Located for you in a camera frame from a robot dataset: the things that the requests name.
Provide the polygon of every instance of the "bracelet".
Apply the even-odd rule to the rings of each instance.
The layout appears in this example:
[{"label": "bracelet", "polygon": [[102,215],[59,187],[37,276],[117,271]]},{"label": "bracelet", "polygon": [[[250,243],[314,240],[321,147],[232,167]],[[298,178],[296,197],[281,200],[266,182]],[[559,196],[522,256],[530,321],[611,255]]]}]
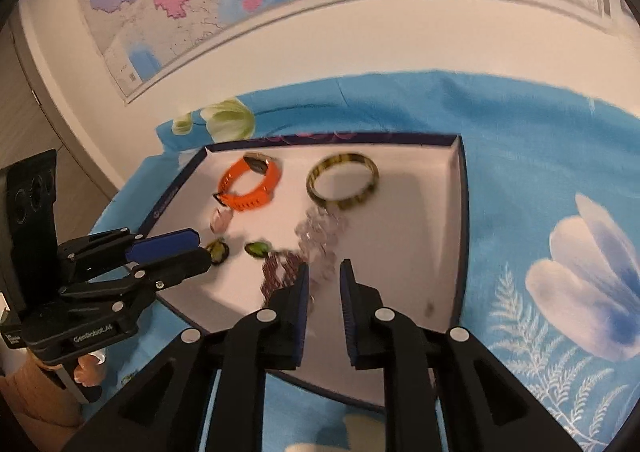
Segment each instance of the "bracelet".
[{"label": "bracelet", "polygon": [[[262,182],[251,192],[243,196],[230,194],[228,190],[231,185],[245,172],[252,170],[258,174],[263,174]],[[241,212],[242,210],[252,210],[265,206],[273,197],[282,171],[273,158],[260,154],[259,152],[247,152],[241,159],[236,161],[224,173],[218,183],[218,192],[213,194],[220,204],[232,210]]]},{"label": "bracelet", "polygon": [[[332,166],[347,162],[361,163],[371,171],[371,181],[369,181],[366,187],[364,187],[356,195],[344,199],[327,199],[319,195],[314,187],[318,176]],[[337,207],[340,210],[348,210],[358,204],[364,203],[375,192],[376,188],[378,187],[379,181],[380,173],[378,172],[378,168],[376,167],[376,164],[373,163],[371,158],[368,158],[363,154],[358,154],[357,152],[345,152],[341,154],[335,154],[334,156],[329,156],[311,169],[306,177],[306,193],[309,194],[309,197],[311,197],[312,201],[319,207],[322,207],[324,209]]]}]

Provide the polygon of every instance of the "white wall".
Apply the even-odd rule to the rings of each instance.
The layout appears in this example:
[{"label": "white wall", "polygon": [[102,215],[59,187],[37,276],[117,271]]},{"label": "white wall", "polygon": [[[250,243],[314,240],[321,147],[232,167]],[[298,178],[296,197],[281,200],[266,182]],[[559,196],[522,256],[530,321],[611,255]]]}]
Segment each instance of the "white wall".
[{"label": "white wall", "polygon": [[636,42],[564,0],[297,0],[200,45],[187,56],[197,58],[176,61],[130,104],[76,0],[21,0],[20,13],[52,98],[117,187],[161,151],[161,122],[229,96],[329,76],[487,73],[569,88],[640,116]]}]

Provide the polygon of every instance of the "watch face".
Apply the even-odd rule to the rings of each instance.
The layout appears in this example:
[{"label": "watch face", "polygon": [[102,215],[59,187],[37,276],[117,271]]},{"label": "watch face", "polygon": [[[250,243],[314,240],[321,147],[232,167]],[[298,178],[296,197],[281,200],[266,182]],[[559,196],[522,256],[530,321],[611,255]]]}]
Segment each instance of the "watch face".
[{"label": "watch face", "polygon": [[248,153],[244,155],[244,161],[251,170],[258,174],[267,174],[267,162],[264,156],[260,156],[254,153]]}]

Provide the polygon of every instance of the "orange smartwatch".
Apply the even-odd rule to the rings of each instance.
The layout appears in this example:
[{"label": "orange smartwatch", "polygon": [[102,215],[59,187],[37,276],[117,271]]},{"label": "orange smartwatch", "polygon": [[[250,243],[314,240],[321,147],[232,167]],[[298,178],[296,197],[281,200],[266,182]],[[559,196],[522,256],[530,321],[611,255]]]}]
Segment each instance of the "orange smartwatch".
[{"label": "orange smartwatch", "polygon": [[[246,172],[249,171],[262,174],[264,179],[262,182],[251,192],[243,196],[237,196],[229,193],[231,185]],[[265,206],[273,198],[273,191],[275,190],[282,171],[278,164],[264,154],[259,152],[247,152],[241,159],[236,161],[229,169],[224,173],[220,182],[218,183],[218,192],[213,194],[222,206],[242,212],[243,210],[253,210]]]}]

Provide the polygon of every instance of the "gray floor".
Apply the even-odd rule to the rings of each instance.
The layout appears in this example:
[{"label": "gray floor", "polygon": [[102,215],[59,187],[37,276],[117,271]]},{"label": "gray floor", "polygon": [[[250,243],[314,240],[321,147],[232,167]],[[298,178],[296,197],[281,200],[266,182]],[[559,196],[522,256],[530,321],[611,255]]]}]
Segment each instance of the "gray floor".
[{"label": "gray floor", "polygon": [[44,150],[58,152],[58,241],[86,235],[109,203],[51,127],[25,78],[9,29],[0,31],[0,168]]}]

